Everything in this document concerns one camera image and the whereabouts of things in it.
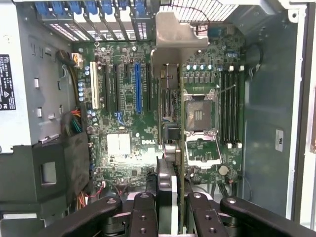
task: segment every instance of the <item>black cable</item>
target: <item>black cable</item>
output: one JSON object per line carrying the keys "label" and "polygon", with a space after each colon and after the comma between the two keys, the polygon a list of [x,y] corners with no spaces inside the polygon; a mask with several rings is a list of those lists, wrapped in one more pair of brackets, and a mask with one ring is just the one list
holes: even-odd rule
{"label": "black cable", "polygon": [[186,9],[191,9],[191,10],[195,10],[195,11],[198,11],[198,12],[201,12],[204,17],[207,19],[208,23],[211,23],[211,21],[209,20],[209,18],[207,17],[207,15],[204,13],[204,11],[200,10],[200,9],[197,9],[195,7],[191,7],[191,6],[180,6],[180,5],[176,5],[176,4],[172,4],[171,6],[174,6],[174,7],[178,7],[178,8],[186,8]]}
{"label": "black cable", "polygon": [[246,181],[246,183],[247,183],[247,185],[248,185],[248,188],[249,188],[249,198],[248,198],[248,201],[251,201],[251,199],[252,199],[252,189],[251,189],[251,185],[250,185],[248,179],[247,179],[244,175],[239,174],[239,176],[242,177],[242,178]]}

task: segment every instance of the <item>black ram slot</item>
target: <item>black ram slot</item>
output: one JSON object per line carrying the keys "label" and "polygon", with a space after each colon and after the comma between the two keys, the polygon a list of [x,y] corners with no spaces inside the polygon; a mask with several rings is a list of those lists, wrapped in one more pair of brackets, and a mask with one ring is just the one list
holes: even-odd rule
{"label": "black ram slot", "polygon": [[[231,73],[231,85],[236,84],[236,73]],[[236,87],[231,89],[231,142],[235,142],[235,129],[236,129]]]}
{"label": "black ram slot", "polygon": [[[221,75],[221,91],[225,90],[225,73],[222,72]],[[222,143],[225,143],[226,141],[226,123],[225,123],[225,117],[226,117],[226,111],[225,111],[225,103],[226,103],[226,93],[222,92],[220,94],[221,97],[221,130],[220,130],[220,136]]]}
{"label": "black ram slot", "polygon": [[110,84],[109,84],[109,70],[107,65],[102,66],[103,76],[103,98],[104,98],[104,110],[108,112],[110,110]]}
{"label": "black ram slot", "polygon": [[113,79],[114,79],[114,95],[115,95],[115,110],[119,111],[119,67],[117,64],[113,65]]}
{"label": "black ram slot", "polygon": [[[226,88],[230,87],[230,80],[229,80],[229,73],[225,73],[225,82],[226,82]],[[231,104],[231,91],[230,90],[226,90],[226,106],[225,106],[225,110],[226,110],[226,142],[230,141],[230,104]]]}
{"label": "black ram slot", "polygon": [[240,73],[236,75],[236,141],[240,142],[239,137],[239,117],[240,117]]}
{"label": "black ram slot", "polygon": [[147,110],[152,110],[152,74],[150,64],[146,64],[146,94],[147,94]]}

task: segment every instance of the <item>screw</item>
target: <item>screw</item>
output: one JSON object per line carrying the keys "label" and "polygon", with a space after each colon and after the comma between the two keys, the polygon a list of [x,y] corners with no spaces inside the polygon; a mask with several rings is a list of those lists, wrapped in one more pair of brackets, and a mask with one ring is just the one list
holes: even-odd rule
{"label": "screw", "polygon": [[114,204],[114,203],[116,203],[116,201],[113,198],[108,200],[108,204]]}
{"label": "screw", "polygon": [[141,197],[141,198],[148,198],[149,196],[144,193],[144,194],[141,194],[140,197]]}
{"label": "screw", "polygon": [[200,198],[200,197],[202,197],[202,195],[199,194],[199,193],[194,193],[193,196],[194,196],[195,198]]}
{"label": "screw", "polygon": [[227,201],[228,201],[229,203],[231,203],[231,204],[235,204],[235,203],[236,203],[236,200],[233,199],[233,198],[231,198],[231,197],[227,198]]}

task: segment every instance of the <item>gray metal panel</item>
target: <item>gray metal panel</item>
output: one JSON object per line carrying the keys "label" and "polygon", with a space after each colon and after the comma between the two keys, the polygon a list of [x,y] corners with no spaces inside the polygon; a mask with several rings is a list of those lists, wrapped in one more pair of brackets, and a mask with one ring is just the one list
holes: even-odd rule
{"label": "gray metal panel", "polygon": [[[244,171],[252,187],[252,202],[288,216],[303,40],[302,24],[298,27],[284,19],[286,12],[266,22],[262,33],[263,64],[253,80],[246,82]],[[252,36],[252,41],[262,39],[262,35]],[[247,58],[251,64],[257,63],[258,49],[252,47]],[[284,133],[282,152],[276,150],[276,130]],[[244,196],[248,197],[247,185],[243,188]]]}
{"label": "gray metal panel", "polygon": [[[33,19],[31,8],[26,10],[19,7],[17,11],[31,142],[35,144],[47,136],[60,133],[60,106],[64,112],[75,107],[71,78],[61,79],[62,65],[55,58],[57,50],[63,49],[71,53],[71,48],[67,41],[51,34],[46,27]],[[51,56],[45,54],[48,49]],[[39,79],[39,89],[35,88],[34,78]],[[38,107],[42,108],[41,118],[37,115]],[[51,115],[55,115],[55,119],[49,119],[48,116]]]}

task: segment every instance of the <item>ram slot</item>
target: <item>ram slot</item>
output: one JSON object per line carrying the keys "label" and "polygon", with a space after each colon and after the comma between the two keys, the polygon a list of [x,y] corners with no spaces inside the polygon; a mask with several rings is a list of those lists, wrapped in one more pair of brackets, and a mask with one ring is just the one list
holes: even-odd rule
{"label": "ram slot", "polygon": [[240,142],[240,134],[239,134],[239,117],[240,117],[240,73],[236,75],[236,141]]}
{"label": "ram slot", "polygon": [[220,136],[221,136],[221,141],[222,143],[225,143],[226,141],[226,123],[225,123],[225,118],[226,118],[226,110],[225,110],[225,106],[226,106],[226,92],[225,90],[225,73],[222,72],[222,76],[221,76],[221,91],[223,91],[220,94],[221,97],[221,129],[220,129]]}
{"label": "ram slot", "polygon": [[[230,73],[231,86],[236,84],[236,73]],[[236,87],[230,89],[231,91],[231,142],[235,142],[235,126],[236,126]]]}
{"label": "ram slot", "polygon": [[[225,73],[225,84],[226,84],[226,88],[230,87],[231,83],[229,80],[229,73]],[[225,110],[226,110],[226,142],[230,141],[230,118],[231,118],[231,113],[230,113],[230,106],[231,104],[231,91],[230,90],[226,90],[226,104],[225,104]]]}
{"label": "ram slot", "polygon": [[90,62],[90,82],[91,82],[91,96],[92,96],[92,108],[100,108],[100,94],[99,94],[99,80],[97,73],[96,62]]}
{"label": "ram slot", "polygon": [[152,110],[152,73],[150,64],[146,64],[146,95],[147,95],[147,111]]}
{"label": "ram slot", "polygon": [[110,81],[109,81],[109,70],[107,65],[102,66],[103,76],[103,98],[104,98],[104,110],[108,112],[110,110]]}
{"label": "ram slot", "polygon": [[135,84],[136,84],[136,112],[141,114],[142,108],[142,75],[141,66],[139,63],[135,64]]}
{"label": "ram slot", "polygon": [[113,65],[113,80],[114,80],[114,95],[115,95],[115,111],[120,110],[119,106],[119,67],[117,64]]}

